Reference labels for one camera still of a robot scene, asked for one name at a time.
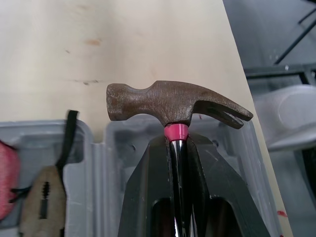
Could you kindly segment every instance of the hammer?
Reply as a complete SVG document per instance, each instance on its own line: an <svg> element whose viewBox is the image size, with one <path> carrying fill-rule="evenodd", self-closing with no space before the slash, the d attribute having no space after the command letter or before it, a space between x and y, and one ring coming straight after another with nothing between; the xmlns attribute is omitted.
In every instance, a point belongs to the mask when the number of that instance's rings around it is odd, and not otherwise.
<svg viewBox="0 0 316 237"><path fill-rule="evenodd" d="M156 81L146 89L110 84L107 108L112 121L149 114L164 126L171 154L176 231L181 237L189 236L192 203L186 198L190 194L186 140L192 114L213 117L236 129L243 126L241 120L249 121L253 114L210 89L178 81Z"/></svg>

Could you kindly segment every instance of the gray floor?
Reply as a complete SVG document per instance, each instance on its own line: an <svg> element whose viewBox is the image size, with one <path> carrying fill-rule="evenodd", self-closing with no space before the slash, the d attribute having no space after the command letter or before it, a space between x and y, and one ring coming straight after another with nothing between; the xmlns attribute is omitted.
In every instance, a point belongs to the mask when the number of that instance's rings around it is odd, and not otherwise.
<svg viewBox="0 0 316 237"><path fill-rule="evenodd" d="M297 22L316 7L303 0L223 0L244 68L271 66L316 19ZM281 64L316 63L316 27ZM248 82L253 97L294 84L298 77ZM315 199L307 182L300 152L270 153L282 199L295 237L316 233Z"/></svg>

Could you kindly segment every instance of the black metal frame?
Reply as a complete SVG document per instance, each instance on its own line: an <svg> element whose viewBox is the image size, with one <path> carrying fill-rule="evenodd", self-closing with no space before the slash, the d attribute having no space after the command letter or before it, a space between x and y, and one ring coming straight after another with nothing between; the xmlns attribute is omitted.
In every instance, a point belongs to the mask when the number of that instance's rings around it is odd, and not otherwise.
<svg viewBox="0 0 316 237"><path fill-rule="evenodd" d="M316 86L316 63L277 65L271 67L258 67L244 69L247 80L253 79L273 79L276 77L299 76L302 84Z"/></svg>
<svg viewBox="0 0 316 237"><path fill-rule="evenodd" d="M298 24L301 24L306 18L316 12L316 8L304 16ZM301 33L301 35L286 49L286 51L275 61L275 65L278 65L291 51L292 49L316 26L316 19Z"/></svg>

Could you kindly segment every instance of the plywood surface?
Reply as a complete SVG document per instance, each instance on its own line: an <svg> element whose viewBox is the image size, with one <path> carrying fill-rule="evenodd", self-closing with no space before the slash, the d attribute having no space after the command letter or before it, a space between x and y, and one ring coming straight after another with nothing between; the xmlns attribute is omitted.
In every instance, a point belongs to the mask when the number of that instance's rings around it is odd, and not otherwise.
<svg viewBox="0 0 316 237"><path fill-rule="evenodd" d="M278 210L284 206L221 0L3 0L0 120L61 119L102 138L106 87L178 80L250 110ZM292 236L280 217L284 236Z"/></svg>

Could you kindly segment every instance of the rusty hammer head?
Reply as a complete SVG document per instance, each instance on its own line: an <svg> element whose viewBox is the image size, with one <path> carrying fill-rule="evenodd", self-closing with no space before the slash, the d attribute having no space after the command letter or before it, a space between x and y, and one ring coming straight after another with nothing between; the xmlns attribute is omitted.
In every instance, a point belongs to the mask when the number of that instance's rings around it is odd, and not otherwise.
<svg viewBox="0 0 316 237"><path fill-rule="evenodd" d="M239 129L243 126L239 119L249 121L253 117L245 108L210 89L178 81L158 80L146 89L110 84L107 107L112 121L149 114L158 118L163 126L173 123L189 126L192 114L197 113Z"/></svg>

